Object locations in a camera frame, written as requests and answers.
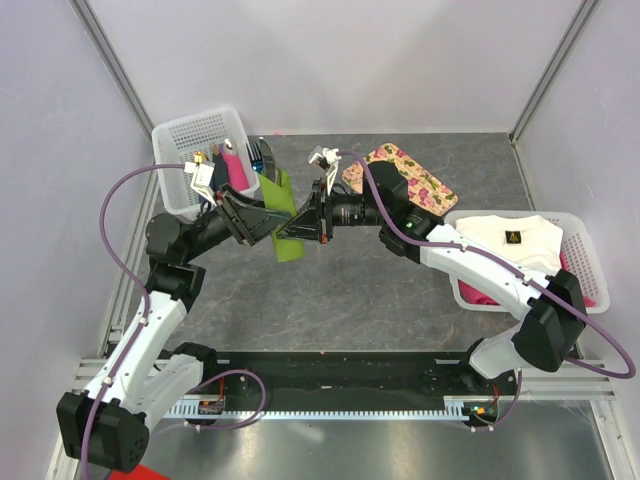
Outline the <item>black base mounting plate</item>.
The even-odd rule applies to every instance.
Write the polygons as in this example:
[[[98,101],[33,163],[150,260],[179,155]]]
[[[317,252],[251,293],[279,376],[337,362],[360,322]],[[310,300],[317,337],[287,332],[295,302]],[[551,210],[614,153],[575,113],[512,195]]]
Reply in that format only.
[[[264,410],[355,412],[440,409],[446,396],[510,396],[517,374],[485,379],[464,352],[219,352],[204,361],[208,380],[227,370],[258,375]]]

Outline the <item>white folded t-shirt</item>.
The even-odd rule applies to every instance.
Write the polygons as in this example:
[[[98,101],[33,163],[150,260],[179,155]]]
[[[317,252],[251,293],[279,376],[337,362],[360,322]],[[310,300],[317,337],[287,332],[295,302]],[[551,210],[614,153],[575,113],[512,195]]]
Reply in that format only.
[[[540,215],[464,217],[454,226],[464,237],[510,261],[555,274],[561,268],[563,230]]]

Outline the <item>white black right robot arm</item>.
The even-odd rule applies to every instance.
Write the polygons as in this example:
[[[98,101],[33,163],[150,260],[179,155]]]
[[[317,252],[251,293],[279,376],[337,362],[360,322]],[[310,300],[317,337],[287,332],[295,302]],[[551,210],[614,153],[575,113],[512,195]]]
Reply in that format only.
[[[326,244],[337,227],[377,225],[381,242],[395,255],[451,274],[497,301],[519,324],[469,349],[457,371],[469,393],[483,392],[494,378],[519,367],[546,372],[561,367],[586,326],[583,294],[572,273],[548,274],[468,240],[413,204],[407,180],[389,163],[370,164],[364,175],[359,194],[333,193],[326,180],[315,181],[278,238]]]

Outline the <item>aluminium rail profile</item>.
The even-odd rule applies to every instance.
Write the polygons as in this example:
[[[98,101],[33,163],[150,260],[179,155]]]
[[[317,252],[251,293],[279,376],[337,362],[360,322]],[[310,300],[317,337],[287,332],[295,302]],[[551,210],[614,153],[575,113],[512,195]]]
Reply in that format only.
[[[71,391],[80,393],[99,373],[105,359],[81,359]],[[573,364],[562,366],[556,373],[522,368],[520,398],[524,401],[615,400],[613,384],[608,377]],[[446,400],[485,400],[487,395],[446,395]]]

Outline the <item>blue metallic fork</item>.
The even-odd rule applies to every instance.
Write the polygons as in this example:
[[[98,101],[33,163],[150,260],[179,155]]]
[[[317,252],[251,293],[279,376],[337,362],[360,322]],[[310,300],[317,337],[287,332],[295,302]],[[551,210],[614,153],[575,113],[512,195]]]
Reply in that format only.
[[[259,143],[255,140],[250,140],[246,148],[252,169],[260,174],[264,169],[264,163]]]

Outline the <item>gold spoon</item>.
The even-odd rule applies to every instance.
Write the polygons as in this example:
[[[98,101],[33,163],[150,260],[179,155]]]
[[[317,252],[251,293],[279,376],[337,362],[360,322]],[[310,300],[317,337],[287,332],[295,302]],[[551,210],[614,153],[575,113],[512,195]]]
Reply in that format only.
[[[200,163],[203,163],[205,160],[206,160],[206,155],[203,152],[198,151],[194,154],[195,163],[200,164]]]

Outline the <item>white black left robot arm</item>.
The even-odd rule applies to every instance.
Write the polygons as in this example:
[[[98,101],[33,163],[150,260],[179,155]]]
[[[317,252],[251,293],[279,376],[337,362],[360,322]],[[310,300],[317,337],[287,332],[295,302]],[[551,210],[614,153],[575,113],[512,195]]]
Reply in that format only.
[[[152,431],[182,396],[216,388],[220,371],[208,362],[215,353],[207,347],[190,347],[172,355],[158,373],[152,371],[201,291],[205,270],[192,262],[229,238],[253,246],[291,217],[225,186],[191,223],[169,213],[147,223],[151,272],[137,312],[84,390],[64,394],[56,407],[65,452],[79,460],[82,473],[91,465],[131,472]]]

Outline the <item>silver table knife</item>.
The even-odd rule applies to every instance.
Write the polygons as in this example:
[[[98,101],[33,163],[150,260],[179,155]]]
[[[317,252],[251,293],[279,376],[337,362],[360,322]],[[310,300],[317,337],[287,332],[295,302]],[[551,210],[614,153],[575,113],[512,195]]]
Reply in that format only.
[[[274,184],[278,184],[280,178],[279,168],[271,147],[263,137],[258,139],[258,148],[263,164],[262,175]]]

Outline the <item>red sheet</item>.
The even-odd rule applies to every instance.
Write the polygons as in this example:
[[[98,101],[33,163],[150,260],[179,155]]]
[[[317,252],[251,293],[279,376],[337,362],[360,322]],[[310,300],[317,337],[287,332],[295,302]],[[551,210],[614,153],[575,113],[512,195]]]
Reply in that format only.
[[[144,465],[137,465],[130,472],[112,471],[107,480],[168,480],[168,477]]]

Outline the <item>white laundry basket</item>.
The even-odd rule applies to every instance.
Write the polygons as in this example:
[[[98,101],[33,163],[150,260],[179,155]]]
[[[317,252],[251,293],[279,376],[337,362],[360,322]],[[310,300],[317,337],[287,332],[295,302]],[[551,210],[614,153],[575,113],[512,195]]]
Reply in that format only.
[[[561,260],[565,270],[573,273],[580,282],[589,315],[601,314],[610,307],[610,296],[604,271],[596,248],[581,219],[570,213],[517,210],[452,210],[445,217],[447,224],[455,225],[460,218],[497,215],[504,218],[521,218],[540,215],[563,230]]]

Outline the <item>white perforated plastic basket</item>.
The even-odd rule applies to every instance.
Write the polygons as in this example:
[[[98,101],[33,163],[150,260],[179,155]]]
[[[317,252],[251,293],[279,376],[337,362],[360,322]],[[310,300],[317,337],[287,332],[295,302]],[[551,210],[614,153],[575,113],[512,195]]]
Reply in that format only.
[[[201,151],[212,154],[213,145],[221,145],[229,139],[237,148],[248,180],[248,187],[241,191],[254,198],[260,188],[258,174],[253,170],[247,145],[249,139],[238,112],[231,107],[207,110],[157,125],[152,131],[152,145],[157,164],[184,164]],[[191,176],[182,169],[157,171],[165,210],[187,220],[199,213],[199,198],[190,188]]]

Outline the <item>pink folded garment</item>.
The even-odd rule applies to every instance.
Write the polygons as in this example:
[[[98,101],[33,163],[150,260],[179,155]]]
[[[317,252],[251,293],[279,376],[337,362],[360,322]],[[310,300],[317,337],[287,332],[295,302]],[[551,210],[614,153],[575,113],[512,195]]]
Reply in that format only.
[[[562,251],[559,254],[559,260],[561,268],[568,270],[567,262]],[[462,282],[461,280],[458,280],[457,284],[460,296],[464,302],[471,305],[500,306],[500,304],[493,300],[491,297]],[[588,308],[596,306],[596,302],[588,296],[584,296],[584,302],[585,306]]]

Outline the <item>dark grey rolled napkin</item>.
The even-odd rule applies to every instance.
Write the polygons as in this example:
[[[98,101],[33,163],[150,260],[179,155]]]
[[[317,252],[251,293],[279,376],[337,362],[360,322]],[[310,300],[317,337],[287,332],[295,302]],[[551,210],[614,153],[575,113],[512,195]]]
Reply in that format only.
[[[219,191],[222,186],[230,183],[227,164],[219,150],[212,151],[212,163],[214,166],[213,176],[211,180],[211,188]]]

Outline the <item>floral rectangular tray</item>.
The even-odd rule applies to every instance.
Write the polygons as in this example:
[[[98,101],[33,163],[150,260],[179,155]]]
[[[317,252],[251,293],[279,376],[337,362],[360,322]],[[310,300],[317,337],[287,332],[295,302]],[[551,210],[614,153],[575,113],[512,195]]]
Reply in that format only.
[[[408,182],[409,199],[423,210],[443,216],[457,203],[458,196],[416,160],[393,143],[385,143],[364,157],[367,164],[393,164]]]

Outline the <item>pink rolled napkin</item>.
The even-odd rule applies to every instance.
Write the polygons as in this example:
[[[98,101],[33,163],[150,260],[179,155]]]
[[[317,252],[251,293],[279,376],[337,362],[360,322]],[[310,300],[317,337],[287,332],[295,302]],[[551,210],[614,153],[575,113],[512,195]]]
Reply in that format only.
[[[226,151],[222,152],[222,157],[227,166],[227,172],[231,186],[236,191],[247,190],[250,187],[250,184],[244,171],[240,157]]]

